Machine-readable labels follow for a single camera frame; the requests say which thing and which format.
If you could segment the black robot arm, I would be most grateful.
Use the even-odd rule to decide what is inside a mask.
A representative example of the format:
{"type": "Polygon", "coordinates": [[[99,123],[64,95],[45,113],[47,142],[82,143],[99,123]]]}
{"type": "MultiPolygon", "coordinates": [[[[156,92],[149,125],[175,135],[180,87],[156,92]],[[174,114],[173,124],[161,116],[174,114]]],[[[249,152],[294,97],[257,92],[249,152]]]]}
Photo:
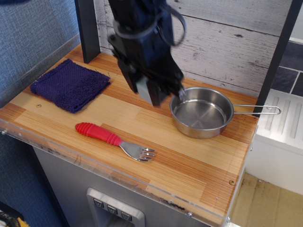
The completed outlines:
{"type": "Polygon", "coordinates": [[[170,94],[185,94],[183,73],[171,56],[174,39],[172,17],[185,28],[181,14],[164,0],[111,0],[114,34],[108,41],[130,89],[153,106],[170,94]]]}

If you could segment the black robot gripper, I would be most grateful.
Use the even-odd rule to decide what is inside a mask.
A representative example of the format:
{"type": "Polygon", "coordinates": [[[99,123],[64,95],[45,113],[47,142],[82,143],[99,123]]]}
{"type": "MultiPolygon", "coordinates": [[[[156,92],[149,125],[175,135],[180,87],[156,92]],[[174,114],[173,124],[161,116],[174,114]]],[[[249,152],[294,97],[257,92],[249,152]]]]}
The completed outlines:
{"type": "Polygon", "coordinates": [[[136,82],[145,76],[153,106],[160,106],[170,94],[184,94],[183,73],[171,56],[178,46],[173,35],[172,17],[184,24],[174,9],[113,9],[114,34],[108,41],[130,89],[137,93],[136,82]]]}

